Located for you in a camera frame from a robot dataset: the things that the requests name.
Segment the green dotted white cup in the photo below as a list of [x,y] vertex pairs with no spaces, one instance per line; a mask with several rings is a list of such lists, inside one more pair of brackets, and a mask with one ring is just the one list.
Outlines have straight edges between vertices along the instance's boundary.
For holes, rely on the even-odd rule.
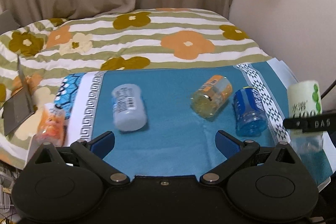
[[[322,113],[321,94],[316,80],[289,86],[287,95],[289,118],[310,118]],[[322,132],[303,134],[300,130],[291,129],[291,146],[299,156],[318,153],[323,147],[322,135]]]

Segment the blue transparent cup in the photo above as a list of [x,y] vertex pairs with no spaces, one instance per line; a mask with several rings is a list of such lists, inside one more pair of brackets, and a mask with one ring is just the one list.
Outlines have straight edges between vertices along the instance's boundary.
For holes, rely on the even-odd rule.
[[267,129],[267,117],[256,88],[244,87],[234,94],[236,134],[244,137],[258,137]]

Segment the pale grey plastic cup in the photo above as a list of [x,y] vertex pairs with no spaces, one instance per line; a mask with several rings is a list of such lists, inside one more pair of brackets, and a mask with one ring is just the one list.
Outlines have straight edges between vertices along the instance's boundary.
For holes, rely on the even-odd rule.
[[121,132],[132,132],[147,124],[147,114],[138,85],[123,84],[112,91],[113,123]]

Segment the orange labelled clear cup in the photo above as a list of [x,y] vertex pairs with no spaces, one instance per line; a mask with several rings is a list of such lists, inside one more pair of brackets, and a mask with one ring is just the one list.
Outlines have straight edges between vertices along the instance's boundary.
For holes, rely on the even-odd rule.
[[232,94],[228,78],[214,75],[191,96],[191,108],[202,118],[213,117]]

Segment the white paper sheet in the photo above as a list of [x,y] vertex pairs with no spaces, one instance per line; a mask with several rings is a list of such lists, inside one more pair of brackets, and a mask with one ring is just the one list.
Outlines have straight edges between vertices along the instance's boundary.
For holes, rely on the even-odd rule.
[[297,77],[284,61],[272,58],[268,60],[267,63],[276,73],[284,87],[288,88],[289,86],[298,83]]

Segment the dark grey flat box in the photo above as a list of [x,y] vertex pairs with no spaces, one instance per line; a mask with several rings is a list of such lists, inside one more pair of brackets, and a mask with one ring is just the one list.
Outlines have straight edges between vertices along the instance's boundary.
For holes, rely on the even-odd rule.
[[3,105],[2,118],[5,136],[15,132],[23,122],[35,113],[33,98],[19,56],[17,56],[17,70],[22,87]]

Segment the teal patterned cloth mat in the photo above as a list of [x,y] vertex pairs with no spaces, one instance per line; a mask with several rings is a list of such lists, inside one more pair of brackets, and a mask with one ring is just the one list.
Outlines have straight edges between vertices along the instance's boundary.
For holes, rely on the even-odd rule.
[[[115,136],[114,149],[104,157],[129,177],[201,176],[224,162],[215,135],[236,133],[233,101],[228,100],[211,119],[190,106],[194,91],[214,75],[221,75],[238,91],[253,86],[262,98],[268,128],[256,141],[264,147],[289,140],[282,122],[288,117],[287,88],[266,62],[217,68],[141,69],[76,73],[64,78],[55,103],[66,111],[65,145],[91,140],[106,131]],[[138,85],[147,124],[135,132],[121,132],[113,123],[112,91],[122,84]]]

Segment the floral striped bed blanket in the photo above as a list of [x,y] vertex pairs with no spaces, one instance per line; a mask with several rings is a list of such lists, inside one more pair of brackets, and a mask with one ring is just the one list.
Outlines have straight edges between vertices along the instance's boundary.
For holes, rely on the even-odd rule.
[[43,106],[72,73],[122,69],[210,68],[269,56],[242,29],[213,11],[149,9],[69,20],[44,19],[1,35],[1,102],[21,88],[22,68],[35,114],[1,135],[1,161],[22,169]]

